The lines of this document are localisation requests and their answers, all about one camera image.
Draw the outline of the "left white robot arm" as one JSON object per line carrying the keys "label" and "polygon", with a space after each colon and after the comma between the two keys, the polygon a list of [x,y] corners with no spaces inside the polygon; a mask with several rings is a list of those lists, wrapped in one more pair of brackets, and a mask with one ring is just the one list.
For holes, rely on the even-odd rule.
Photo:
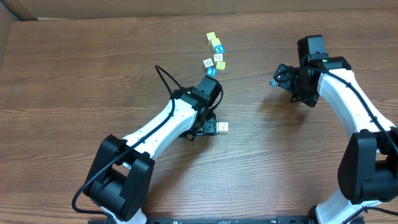
{"label": "left white robot arm", "polygon": [[122,139],[109,135],[99,145],[83,193],[101,207],[103,223],[146,223],[145,202],[155,160],[176,139],[217,134],[218,80],[205,76],[197,87],[172,92],[167,106]]}

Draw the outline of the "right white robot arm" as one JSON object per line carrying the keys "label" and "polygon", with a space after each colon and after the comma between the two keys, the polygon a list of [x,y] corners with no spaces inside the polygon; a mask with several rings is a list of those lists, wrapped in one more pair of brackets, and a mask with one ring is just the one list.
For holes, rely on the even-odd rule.
{"label": "right white robot arm", "polygon": [[348,61],[326,52],[322,35],[297,42],[299,66],[279,65],[274,88],[291,93],[290,102],[314,107],[324,98],[343,125],[349,143],[338,168],[338,189],[308,212],[304,223],[363,223],[370,210],[397,197],[397,127],[371,103]]}

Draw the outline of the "plain deer wooden block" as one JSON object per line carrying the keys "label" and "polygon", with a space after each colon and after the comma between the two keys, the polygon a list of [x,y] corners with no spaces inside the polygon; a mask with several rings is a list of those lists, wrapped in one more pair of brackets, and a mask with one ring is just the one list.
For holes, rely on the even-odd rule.
{"label": "plain deer wooden block", "polygon": [[216,126],[219,134],[226,134],[229,131],[229,123],[227,122],[218,122]]}

